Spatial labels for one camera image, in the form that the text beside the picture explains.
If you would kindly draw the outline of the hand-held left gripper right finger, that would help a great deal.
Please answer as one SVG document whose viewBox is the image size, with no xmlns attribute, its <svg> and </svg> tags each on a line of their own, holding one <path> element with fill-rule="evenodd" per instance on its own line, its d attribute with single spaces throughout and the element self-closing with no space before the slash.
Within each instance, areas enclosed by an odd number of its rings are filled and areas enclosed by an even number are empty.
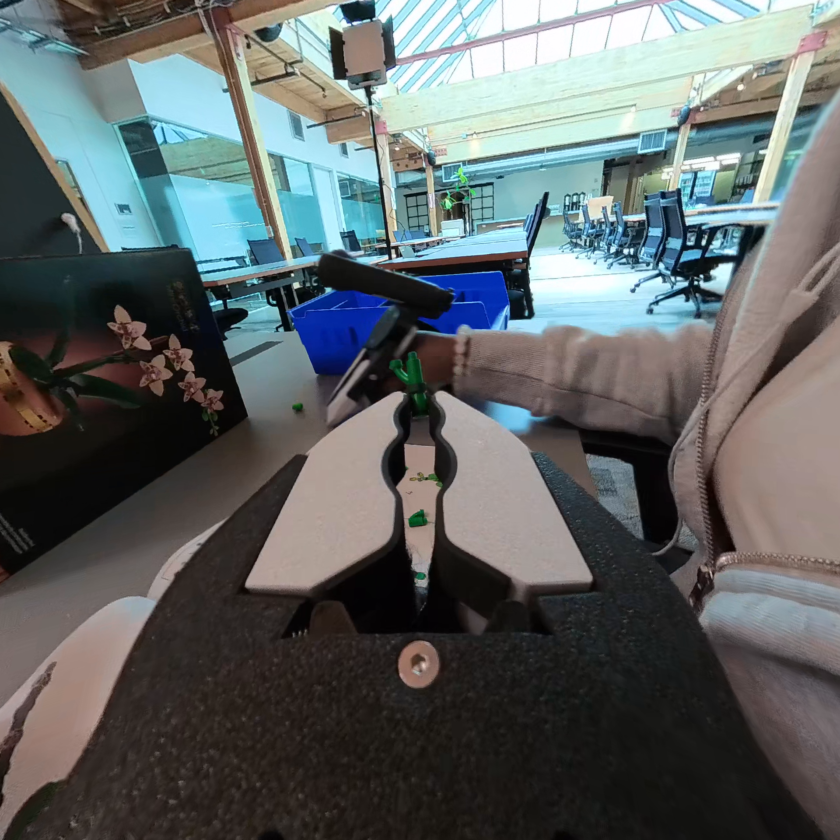
<svg viewBox="0 0 840 840">
<path fill-rule="evenodd" d="M 432 565 L 463 604 L 588 592 L 593 574 L 528 446 L 454 396 L 429 398 L 437 496 Z"/>
</svg>

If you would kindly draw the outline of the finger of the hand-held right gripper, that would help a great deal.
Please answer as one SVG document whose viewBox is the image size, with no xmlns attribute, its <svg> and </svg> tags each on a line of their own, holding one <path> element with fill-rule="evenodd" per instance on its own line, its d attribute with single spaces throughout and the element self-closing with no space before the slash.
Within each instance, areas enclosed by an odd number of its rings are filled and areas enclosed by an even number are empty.
<svg viewBox="0 0 840 840">
<path fill-rule="evenodd" d="M 384 378 L 381 366 L 351 366 L 343 373 L 331 393 L 331 428 L 382 399 Z"/>
<path fill-rule="evenodd" d="M 343 424 L 375 401 L 373 393 L 378 388 L 388 363 L 389 328 L 374 327 L 328 400 L 329 427 Z"/>
</svg>

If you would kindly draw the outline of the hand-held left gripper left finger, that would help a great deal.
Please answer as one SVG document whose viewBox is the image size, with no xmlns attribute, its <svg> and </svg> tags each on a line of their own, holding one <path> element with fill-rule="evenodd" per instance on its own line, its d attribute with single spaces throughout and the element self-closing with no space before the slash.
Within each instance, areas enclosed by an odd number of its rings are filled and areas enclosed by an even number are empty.
<svg viewBox="0 0 840 840">
<path fill-rule="evenodd" d="M 409 397 L 393 393 L 310 449 L 248 574 L 247 593 L 415 603 L 396 487 L 411 419 Z"/>
</svg>

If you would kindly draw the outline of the green toy plant stem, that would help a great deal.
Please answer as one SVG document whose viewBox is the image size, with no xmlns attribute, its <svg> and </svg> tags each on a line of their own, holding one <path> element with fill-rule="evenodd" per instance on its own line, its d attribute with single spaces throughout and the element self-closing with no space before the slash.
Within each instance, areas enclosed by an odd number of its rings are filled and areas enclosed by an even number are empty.
<svg viewBox="0 0 840 840">
<path fill-rule="evenodd" d="M 417 353 L 409 352 L 405 360 L 393 359 L 388 366 L 401 383 L 404 393 L 410 397 L 413 416 L 426 417 L 428 414 L 427 384 Z"/>
</svg>

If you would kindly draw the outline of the person's right forearm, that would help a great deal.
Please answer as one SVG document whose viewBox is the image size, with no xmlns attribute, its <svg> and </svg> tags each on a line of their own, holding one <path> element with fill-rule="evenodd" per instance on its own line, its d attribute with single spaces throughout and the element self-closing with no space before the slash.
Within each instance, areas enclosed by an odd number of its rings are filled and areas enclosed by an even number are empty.
<svg viewBox="0 0 840 840">
<path fill-rule="evenodd" d="M 672 445 L 698 405 L 711 338 L 704 322 L 615 335 L 568 325 L 540 334 L 462 332 L 454 391 L 582 429 Z"/>
</svg>

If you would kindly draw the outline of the grey desk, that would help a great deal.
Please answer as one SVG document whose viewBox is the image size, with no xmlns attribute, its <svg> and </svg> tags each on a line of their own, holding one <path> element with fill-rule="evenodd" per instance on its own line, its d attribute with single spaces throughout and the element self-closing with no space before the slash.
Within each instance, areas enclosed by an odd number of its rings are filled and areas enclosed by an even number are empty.
<svg viewBox="0 0 840 840">
<path fill-rule="evenodd" d="M 2 583 L 1 699 L 112 601 L 145 595 L 178 548 L 240 507 L 328 428 L 334 378 L 294 332 L 234 366 L 248 418 Z M 293 403 L 304 411 L 294 414 Z"/>
</svg>

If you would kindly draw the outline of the person's right hand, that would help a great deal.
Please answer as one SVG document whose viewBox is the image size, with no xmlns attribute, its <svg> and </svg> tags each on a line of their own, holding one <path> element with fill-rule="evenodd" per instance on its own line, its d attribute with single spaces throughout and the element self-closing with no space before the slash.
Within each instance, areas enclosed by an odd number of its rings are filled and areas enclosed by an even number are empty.
<svg viewBox="0 0 840 840">
<path fill-rule="evenodd" d="M 413 342 L 423 379 L 432 392 L 454 392 L 456 336 L 420 331 Z"/>
</svg>

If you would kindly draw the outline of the blue plastic bin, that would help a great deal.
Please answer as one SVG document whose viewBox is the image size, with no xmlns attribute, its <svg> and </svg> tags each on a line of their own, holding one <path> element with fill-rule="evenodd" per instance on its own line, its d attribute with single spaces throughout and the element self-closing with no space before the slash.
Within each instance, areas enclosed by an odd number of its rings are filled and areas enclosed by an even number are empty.
<svg viewBox="0 0 840 840">
<path fill-rule="evenodd" d="M 452 307 L 440 318 L 422 320 L 422 330 L 455 334 L 460 327 L 505 330 L 510 317 L 508 289 L 499 271 L 420 276 L 451 289 Z M 331 290 L 289 310 L 311 366 L 318 375 L 347 371 L 385 312 L 384 299 L 356 290 Z"/>
</svg>

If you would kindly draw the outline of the long wooden office table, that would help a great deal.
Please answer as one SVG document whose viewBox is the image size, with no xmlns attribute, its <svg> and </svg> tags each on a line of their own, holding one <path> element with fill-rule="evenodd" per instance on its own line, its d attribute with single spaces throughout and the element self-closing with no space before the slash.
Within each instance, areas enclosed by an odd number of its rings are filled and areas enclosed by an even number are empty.
<svg viewBox="0 0 840 840">
<path fill-rule="evenodd" d="M 779 202 L 767 202 L 696 208 L 685 212 L 685 220 L 689 228 L 706 230 L 727 227 L 768 227 L 774 221 L 780 207 Z"/>
<path fill-rule="evenodd" d="M 289 285 L 305 284 L 315 275 L 320 258 L 320 255 L 304 256 L 265 265 L 207 272 L 202 273 L 200 278 L 205 290 L 220 302 L 223 310 L 228 310 L 237 299 L 263 295 Z"/>
<path fill-rule="evenodd" d="M 521 227 L 458 238 L 410 257 L 388 259 L 380 268 L 414 276 L 501 270 L 526 261 L 528 240 Z"/>
</svg>

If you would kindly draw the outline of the green potted plant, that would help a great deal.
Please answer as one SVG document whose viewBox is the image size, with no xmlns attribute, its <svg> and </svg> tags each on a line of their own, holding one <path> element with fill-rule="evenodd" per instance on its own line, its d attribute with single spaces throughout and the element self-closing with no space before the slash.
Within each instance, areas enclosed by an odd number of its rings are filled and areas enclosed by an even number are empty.
<svg viewBox="0 0 840 840">
<path fill-rule="evenodd" d="M 464 170 L 464 165 L 446 164 L 443 167 L 444 193 L 440 198 L 440 206 L 446 211 L 452 211 L 456 205 L 467 207 L 476 195 Z"/>
</svg>

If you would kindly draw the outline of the black orchid print box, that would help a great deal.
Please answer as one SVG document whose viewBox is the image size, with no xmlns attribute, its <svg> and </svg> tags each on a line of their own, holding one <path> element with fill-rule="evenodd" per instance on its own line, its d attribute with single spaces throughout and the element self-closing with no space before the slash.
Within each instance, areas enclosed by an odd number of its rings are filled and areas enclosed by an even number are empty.
<svg viewBox="0 0 840 840">
<path fill-rule="evenodd" d="M 248 415 L 193 254 L 3 259 L 5 580 Z"/>
</svg>

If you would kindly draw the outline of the studio light on stand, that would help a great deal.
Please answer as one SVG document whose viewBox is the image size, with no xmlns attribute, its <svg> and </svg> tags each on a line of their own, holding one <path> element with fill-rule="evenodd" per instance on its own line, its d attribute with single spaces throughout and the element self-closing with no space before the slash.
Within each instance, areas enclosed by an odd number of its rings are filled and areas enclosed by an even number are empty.
<svg viewBox="0 0 840 840">
<path fill-rule="evenodd" d="M 393 21 L 377 17 L 374 1 L 342 3 L 339 10 L 344 26 L 329 30 L 332 77 L 364 94 L 385 226 L 385 256 L 391 259 L 396 243 L 396 205 L 390 141 L 384 120 L 375 113 L 373 94 L 386 84 L 388 72 L 396 67 Z"/>
</svg>

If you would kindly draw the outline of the open instruction booklet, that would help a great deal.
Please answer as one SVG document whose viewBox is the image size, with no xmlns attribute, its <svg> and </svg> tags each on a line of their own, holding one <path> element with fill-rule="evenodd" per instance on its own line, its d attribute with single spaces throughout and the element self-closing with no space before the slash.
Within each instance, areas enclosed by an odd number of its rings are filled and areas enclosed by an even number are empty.
<svg viewBox="0 0 840 840">
<path fill-rule="evenodd" d="M 140 767 L 140 746 L 180 692 L 197 700 L 199 673 L 220 678 L 210 700 L 232 699 L 252 679 L 224 676 L 229 665 L 261 665 L 289 627 L 298 630 L 314 603 L 338 603 L 350 620 L 343 635 L 399 634 L 412 625 L 415 604 L 310 601 L 249 594 L 245 581 L 298 477 L 305 456 L 288 462 L 244 506 L 175 553 L 150 595 L 122 598 L 81 624 L 2 708 L 2 838 L 25 836 L 53 802 L 103 719 L 113 693 L 131 688 L 137 700 L 119 714 L 117 758 Z"/>
</svg>

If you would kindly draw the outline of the grey zip hoodie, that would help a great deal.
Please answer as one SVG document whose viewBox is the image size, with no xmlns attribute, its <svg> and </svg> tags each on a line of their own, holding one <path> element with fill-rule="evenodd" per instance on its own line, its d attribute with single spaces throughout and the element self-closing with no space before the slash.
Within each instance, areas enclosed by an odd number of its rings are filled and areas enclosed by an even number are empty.
<svg viewBox="0 0 840 840">
<path fill-rule="evenodd" d="M 700 402 L 703 564 L 690 600 L 752 733 L 838 838 L 839 111 L 823 114 L 733 275 Z"/>
</svg>

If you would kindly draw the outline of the row of black office chairs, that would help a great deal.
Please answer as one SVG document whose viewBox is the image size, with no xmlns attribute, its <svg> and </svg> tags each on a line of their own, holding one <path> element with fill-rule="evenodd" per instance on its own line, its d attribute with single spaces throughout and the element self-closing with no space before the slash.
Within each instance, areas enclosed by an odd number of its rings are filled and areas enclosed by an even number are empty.
<svg viewBox="0 0 840 840">
<path fill-rule="evenodd" d="M 721 304 L 723 293 L 710 286 L 715 271 L 735 270 L 770 227 L 688 227 L 680 189 L 646 194 L 641 213 L 624 213 L 611 198 L 591 199 L 577 210 L 562 211 L 562 230 L 568 251 L 607 269 L 642 269 L 630 293 L 660 281 L 665 290 L 646 306 L 652 316 L 663 303 L 680 300 L 692 316 L 702 319 L 706 308 Z"/>
</svg>

